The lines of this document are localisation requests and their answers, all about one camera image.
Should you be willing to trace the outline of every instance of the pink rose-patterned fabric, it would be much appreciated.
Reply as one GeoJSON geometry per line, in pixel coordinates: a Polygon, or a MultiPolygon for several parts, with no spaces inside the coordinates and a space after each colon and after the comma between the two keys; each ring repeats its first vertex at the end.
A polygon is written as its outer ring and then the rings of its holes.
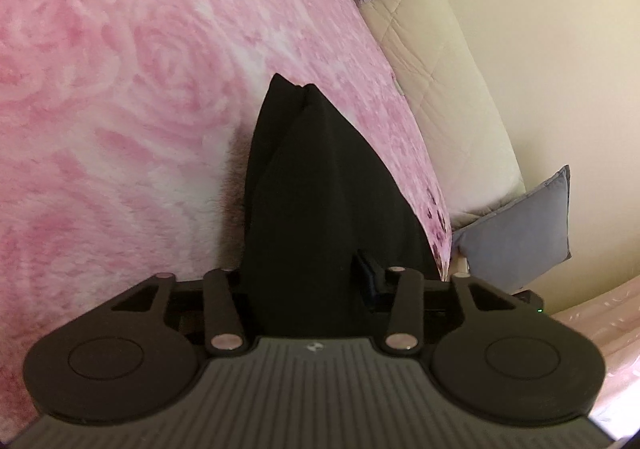
{"type": "Polygon", "coordinates": [[[0,439],[34,416],[39,337],[154,272],[238,262],[276,72],[366,137],[446,272],[444,199],[352,0],[0,0],[0,439]]]}

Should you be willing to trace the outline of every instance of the black lever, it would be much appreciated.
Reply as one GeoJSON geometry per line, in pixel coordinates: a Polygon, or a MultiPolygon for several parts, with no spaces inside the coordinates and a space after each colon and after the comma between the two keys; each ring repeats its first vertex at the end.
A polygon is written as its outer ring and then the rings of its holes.
{"type": "Polygon", "coordinates": [[[202,281],[205,346],[211,355],[236,355],[247,348],[227,274],[222,269],[211,270],[202,281]]]}
{"type": "Polygon", "coordinates": [[[424,344],[424,276],[414,269],[391,267],[387,279],[399,275],[383,348],[394,355],[412,355],[424,344]]]}

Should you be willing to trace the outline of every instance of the logo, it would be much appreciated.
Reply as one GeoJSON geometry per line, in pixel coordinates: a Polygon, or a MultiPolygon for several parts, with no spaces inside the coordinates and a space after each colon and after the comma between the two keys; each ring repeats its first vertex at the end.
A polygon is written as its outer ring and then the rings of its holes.
{"type": "Polygon", "coordinates": [[[314,353],[318,353],[321,352],[322,350],[324,350],[324,344],[322,343],[310,343],[308,345],[306,345],[305,347],[307,350],[309,350],[310,352],[314,352],[314,353]]]}

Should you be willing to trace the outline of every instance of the round black pad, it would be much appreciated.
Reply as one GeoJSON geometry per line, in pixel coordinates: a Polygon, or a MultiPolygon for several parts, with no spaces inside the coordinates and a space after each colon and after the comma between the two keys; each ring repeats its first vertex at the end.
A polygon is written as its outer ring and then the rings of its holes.
{"type": "Polygon", "coordinates": [[[146,313],[91,313],[39,340],[24,362],[36,406],[82,423],[139,418],[175,400],[197,370],[193,347],[146,313]]]}
{"type": "Polygon", "coordinates": [[[76,346],[69,366],[80,376],[97,381],[120,379],[142,364],[145,353],[129,339],[103,337],[76,346]]]}
{"type": "Polygon", "coordinates": [[[549,343],[528,337],[495,341],[486,349],[486,361],[495,371],[513,379],[540,379],[556,371],[558,351],[549,343]]]}
{"type": "Polygon", "coordinates": [[[431,372],[476,415],[536,426],[588,413],[605,366],[591,341],[545,315],[516,309],[474,313],[437,344],[431,372]]]}

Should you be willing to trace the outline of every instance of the beige quilted fabric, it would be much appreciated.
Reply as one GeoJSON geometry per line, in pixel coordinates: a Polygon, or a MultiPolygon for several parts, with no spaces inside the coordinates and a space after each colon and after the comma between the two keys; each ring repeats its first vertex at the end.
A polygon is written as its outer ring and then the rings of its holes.
{"type": "Polygon", "coordinates": [[[447,0],[374,0],[360,12],[420,127],[452,228],[524,194],[510,139],[447,0]]]}

